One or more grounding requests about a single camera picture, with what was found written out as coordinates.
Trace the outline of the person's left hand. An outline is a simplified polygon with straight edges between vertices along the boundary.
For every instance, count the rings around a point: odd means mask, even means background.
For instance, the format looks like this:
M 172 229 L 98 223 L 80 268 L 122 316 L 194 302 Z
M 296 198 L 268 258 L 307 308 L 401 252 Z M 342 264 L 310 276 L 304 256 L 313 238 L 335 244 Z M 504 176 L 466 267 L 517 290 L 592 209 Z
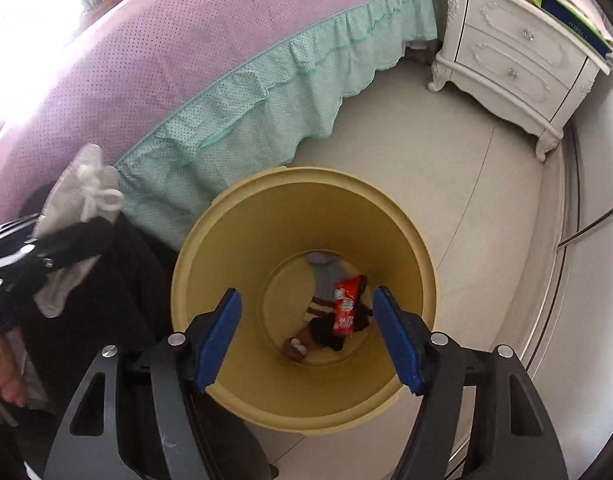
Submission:
M 18 408 L 24 408 L 28 403 L 26 384 L 14 352 L 5 336 L 0 337 L 0 397 Z

